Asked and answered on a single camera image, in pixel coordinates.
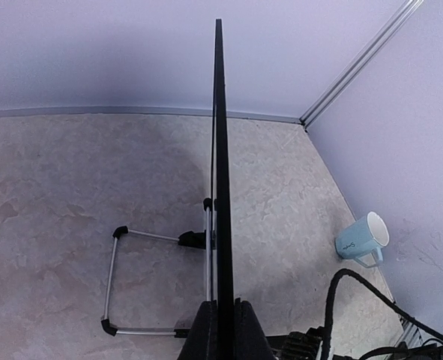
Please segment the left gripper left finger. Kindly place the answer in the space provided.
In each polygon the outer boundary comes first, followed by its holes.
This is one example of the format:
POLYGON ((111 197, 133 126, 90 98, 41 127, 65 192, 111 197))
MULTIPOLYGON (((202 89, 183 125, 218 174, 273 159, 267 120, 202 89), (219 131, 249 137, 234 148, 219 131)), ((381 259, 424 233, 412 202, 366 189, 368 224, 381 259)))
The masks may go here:
POLYGON ((201 303, 178 360, 217 358, 217 302, 201 303))

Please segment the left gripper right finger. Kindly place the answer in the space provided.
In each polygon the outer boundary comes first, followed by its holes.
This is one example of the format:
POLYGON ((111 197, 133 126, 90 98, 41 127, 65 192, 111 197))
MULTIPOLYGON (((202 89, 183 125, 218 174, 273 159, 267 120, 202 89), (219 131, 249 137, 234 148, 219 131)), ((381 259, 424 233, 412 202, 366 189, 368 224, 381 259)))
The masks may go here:
POLYGON ((235 359, 273 359, 274 354, 248 301, 235 300, 235 359))

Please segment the white whiteboard black frame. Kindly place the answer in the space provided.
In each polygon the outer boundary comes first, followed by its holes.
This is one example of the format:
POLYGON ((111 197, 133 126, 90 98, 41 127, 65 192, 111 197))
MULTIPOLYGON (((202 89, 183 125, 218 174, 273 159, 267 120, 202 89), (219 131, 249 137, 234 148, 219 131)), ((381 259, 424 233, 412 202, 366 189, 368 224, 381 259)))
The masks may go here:
POLYGON ((211 292, 217 303, 216 358, 235 358, 235 300, 223 23, 215 20, 211 136, 211 292))

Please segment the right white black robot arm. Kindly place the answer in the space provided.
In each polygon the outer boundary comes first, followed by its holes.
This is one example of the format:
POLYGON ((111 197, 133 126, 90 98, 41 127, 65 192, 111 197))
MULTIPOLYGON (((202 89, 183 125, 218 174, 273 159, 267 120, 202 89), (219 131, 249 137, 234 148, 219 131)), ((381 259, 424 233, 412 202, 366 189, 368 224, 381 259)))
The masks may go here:
MULTIPOLYGON (((268 337, 276 359, 320 359, 323 328, 292 331, 268 337)), ((426 340, 416 325, 404 325, 393 337, 375 330, 360 341, 331 342, 330 359, 443 359, 443 339, 430 335, 426 340)))

